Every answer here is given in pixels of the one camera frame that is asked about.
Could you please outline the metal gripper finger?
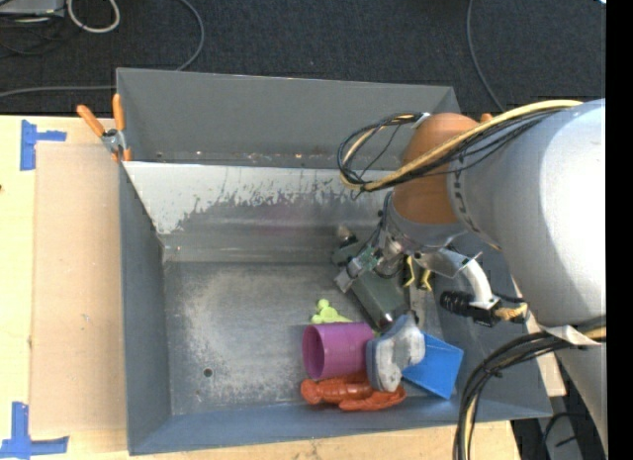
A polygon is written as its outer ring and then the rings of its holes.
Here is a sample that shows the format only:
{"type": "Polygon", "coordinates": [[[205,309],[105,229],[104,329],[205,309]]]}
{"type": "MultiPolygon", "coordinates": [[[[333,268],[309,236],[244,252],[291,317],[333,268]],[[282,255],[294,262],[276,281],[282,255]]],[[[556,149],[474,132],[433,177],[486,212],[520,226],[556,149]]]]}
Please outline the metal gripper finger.
{"type": "Polygon", "coordinates": [[[363,247],[363,242],[355,235],[345,239],[331,255],[331,262],[336,266],[345,266],[357,256],[363,247]]]}
{"type": "Polygon", "coordinates": [[[347,293],[364,272],[365,268],[358,262],[348,262],[336,275],[334,283],[342,293],[347,293]]]}

